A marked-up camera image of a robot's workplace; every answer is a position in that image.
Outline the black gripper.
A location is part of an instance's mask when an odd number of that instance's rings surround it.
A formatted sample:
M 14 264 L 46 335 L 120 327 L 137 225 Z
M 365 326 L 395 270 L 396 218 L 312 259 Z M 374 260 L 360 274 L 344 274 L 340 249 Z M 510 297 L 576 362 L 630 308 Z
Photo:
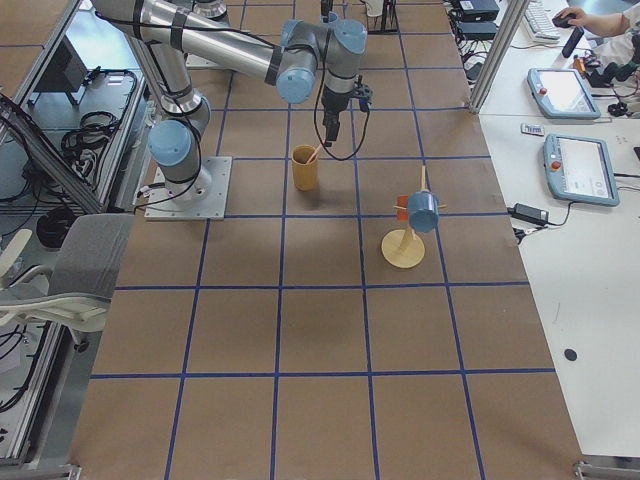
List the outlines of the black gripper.
M 348 107 L 349 100 L 349 92 L 335 92 L 329 87 L 322 88 L 325 145 L 332 145 L 337 140 L 340 130 L 339 115 Z

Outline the person hand on mouse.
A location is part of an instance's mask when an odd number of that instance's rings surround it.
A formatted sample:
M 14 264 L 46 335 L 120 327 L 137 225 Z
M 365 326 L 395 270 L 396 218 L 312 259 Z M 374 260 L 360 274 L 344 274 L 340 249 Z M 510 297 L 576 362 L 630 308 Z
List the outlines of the person hand on mouse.
M 588 20 L 589 15 L 581 8 L 567 7 L 553 17 L 552 23 L 558 28 L 570 28 L 584 26 Z

